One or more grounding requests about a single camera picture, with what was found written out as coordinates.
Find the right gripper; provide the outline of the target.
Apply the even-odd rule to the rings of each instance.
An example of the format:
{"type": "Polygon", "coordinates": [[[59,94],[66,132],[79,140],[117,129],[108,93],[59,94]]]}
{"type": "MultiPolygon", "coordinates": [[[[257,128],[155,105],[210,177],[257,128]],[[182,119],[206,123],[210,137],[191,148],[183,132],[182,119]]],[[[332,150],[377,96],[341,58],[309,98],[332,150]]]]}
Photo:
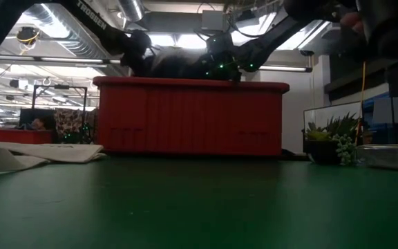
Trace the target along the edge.
{"type": "Polygon", "coordinates": [[[206,53],[204,56],[204,68],[204,76],[209,80],[240,82],[242,77],[239,65],[228,52],[206,53]]]}

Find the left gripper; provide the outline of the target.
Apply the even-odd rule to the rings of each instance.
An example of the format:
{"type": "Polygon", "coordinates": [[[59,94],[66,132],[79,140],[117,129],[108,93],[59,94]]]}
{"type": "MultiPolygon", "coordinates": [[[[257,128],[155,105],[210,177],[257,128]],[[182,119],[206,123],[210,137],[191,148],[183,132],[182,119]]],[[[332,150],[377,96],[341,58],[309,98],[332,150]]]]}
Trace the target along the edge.
{"type": "Polygon", "coordinates": [[[152,45],[150,37],[142,30],[132,30],[130,37],[120,38],[120,45],[123,52],[120,65],[129,67],[135,76],[146,77],[151,69],[150,61],[144,56],[152,45]]]}

